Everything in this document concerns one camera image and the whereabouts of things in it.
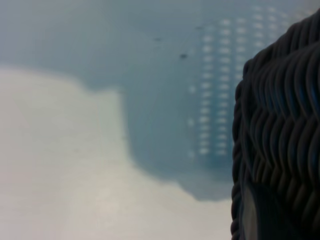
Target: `woven texture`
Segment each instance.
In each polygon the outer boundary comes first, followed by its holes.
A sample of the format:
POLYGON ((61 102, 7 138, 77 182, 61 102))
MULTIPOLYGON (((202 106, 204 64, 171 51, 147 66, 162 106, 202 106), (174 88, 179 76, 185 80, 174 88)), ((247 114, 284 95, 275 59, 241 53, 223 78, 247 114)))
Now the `woven texture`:
POLYGON ((235 92, 232 239, 244 239, 245 182, 280 199, 292 224, 320 238, 320 10, 250 59, 235 92))

